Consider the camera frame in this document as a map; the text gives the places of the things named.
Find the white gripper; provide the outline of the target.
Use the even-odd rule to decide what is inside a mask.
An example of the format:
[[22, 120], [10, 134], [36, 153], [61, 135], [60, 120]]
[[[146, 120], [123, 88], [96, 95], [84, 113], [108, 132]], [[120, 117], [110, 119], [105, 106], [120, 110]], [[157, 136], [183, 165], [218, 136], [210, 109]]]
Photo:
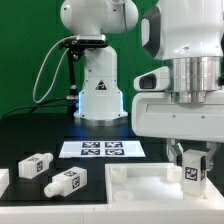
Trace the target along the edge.
[[168, 160], [182, 165], [183, 148], [179, 140], [208, 141], [206, 170], [224, 143], [224, 91], [207, 94], [204, 103], [176, 104], [166, 92], [138, 93], [132, 103], [131, 123], [138, 136], [173, 138], [167, 140]]

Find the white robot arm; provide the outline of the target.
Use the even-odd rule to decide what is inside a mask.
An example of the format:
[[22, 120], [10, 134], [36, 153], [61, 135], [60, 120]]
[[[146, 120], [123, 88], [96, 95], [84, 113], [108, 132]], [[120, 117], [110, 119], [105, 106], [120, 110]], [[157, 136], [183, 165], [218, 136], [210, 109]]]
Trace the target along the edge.
[[[224, 143], [223, 0], [159, 0], [144, 15], [132, 0], [64, 0], [60, 16], [72, 35], [66, 47], [85, 61], [77, 121], [111, 125], [129, 116], [138, 136]], [[117, 88], [117, 55], [108, 33], [138, 27], [141, 47], [160, 68], [134, 80], [132, 110]]]

